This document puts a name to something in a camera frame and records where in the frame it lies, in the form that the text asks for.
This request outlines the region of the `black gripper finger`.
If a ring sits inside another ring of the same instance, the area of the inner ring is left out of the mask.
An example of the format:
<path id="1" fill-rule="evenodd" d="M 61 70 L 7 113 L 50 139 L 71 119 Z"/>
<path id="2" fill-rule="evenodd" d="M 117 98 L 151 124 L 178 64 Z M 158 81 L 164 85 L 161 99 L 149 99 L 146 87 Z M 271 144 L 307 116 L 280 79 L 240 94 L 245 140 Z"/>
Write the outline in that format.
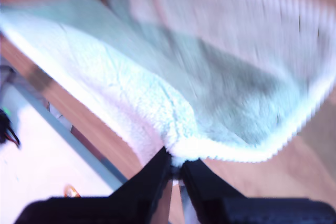
<path id="1" fill-rule="evenodd" d="M 112 223 L 168 223 L 171 155 L 163 147 L 111 195 Z"/>
<path id="2" fill-rule="evenodd" d="M 216 175 L 200 159 L 185 162 L 181 168 L 181 178 L 199 222 L 232 223 L 224 200 L 245 198 L 241 192 Z"/>

